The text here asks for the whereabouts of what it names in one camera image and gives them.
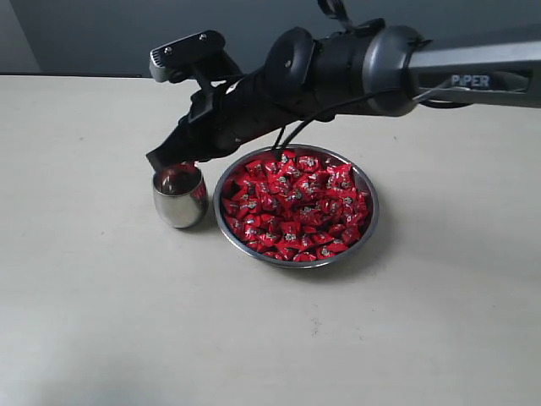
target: stainless steel cup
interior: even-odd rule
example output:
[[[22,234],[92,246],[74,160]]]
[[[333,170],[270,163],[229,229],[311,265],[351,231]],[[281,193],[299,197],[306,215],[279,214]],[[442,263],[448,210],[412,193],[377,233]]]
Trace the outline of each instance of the stainless steel cup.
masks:
[[[152,185],[156,210],[170,226],[192,227],[209,208],[203,173],[194,165],[178,164],[155,173]]]

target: white table surface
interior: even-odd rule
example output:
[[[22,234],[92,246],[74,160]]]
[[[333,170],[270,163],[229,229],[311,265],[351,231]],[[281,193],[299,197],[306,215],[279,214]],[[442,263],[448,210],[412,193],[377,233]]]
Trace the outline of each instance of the white table surface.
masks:
[[[311,125],[380,224],[285,272],[156,215],[145,153],[194,90],[0,77],[0,405],[540,404],[540,111]],[[202,164],[210,192],[273,140]]]

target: pile of candy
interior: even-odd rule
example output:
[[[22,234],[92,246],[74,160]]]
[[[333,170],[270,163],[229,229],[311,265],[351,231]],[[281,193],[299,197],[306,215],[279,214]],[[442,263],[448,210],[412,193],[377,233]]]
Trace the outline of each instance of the pile of candy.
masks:
[[[280,261],[317,261],[360,240],[368,226],[368,192],[357,191],[352,166],[325,165],[284,151],[254,160],[226,182],[221,203],[231,232],[250,249]]]

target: stainless steel bowl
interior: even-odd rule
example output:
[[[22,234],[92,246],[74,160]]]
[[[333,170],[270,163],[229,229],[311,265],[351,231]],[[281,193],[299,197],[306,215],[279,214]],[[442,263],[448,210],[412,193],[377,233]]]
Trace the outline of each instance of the stainless steel bowl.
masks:
[[[239,248],[242,252],[260,261],[268,262],[274,266],[280,266],[284,268],[308,269],[308,268],[315,268],[317,266],[323,266],[330,263],[338,262],[347,258],[348,256],[351,256],[352,254],[357,252],[358,249],[360,249],[364,245],[364,243],[366,243],[369,240],[369,238],[374,233],[375,227],[378,222],[378,216],[380,214],[380,205],[378,202],[378,195],[376,194],[376,191],[375,191],[374,186],[372,185],[372,182],[370,182],[370,179],[368,176],[366,176],[366,173],[361,171],[361,169],[357,165],[350,162],[348,159],[344,158],[343,156],[336,154],[335,152],[328,151],[326,149],[319,148],[316,146],[311,146],[311,145],[290,145],[288,146],[287,149],[289,151],[294,151],[298,156],[299,155],[317,156],[322,162],[325,162],[326,164],[329,164],[329,165],[342,165],[344,163],[352,164],[353,177],[355,180],[355,185],[357,186],[358,190],[368,191],[370,193],[370,197],[367,198],[367,205],[369,205],[371,214],[369,218],[368,228],[364,232],[363,237],[361,237],[361,239],[357,243],[352,245],[347,251],[341,252],[340,254],[333,256],[331,258],[328,258],[326,260],[311,261],[311,262],[291,262],[291,261],[275,260],[273,258],[270,258],[268,256],[262,255],[256,251],[251,250],[246,245],[244,245],[242,241],[237,239],[237,237],[235,237],[235,235],[231,232],[231,230],[227,226],[227,223],[224,220],[224,216],[223,216],[223,208],[221,206],[221,192],[223,190],[224,183],[236,169],[253,161],[254,159],[272,158],[270,147],[262,148],[260,150],[251,152],[248,155],[243,156],[242,158],[239,158],[221,176],[220,180],[218,181],[218,184],[216,185],[216,189],[214,191],[214,209],[216,212],[216,220],[218,221],[218,226],[220,227],[221,231],[226,236],[226,238],[233,245]]]

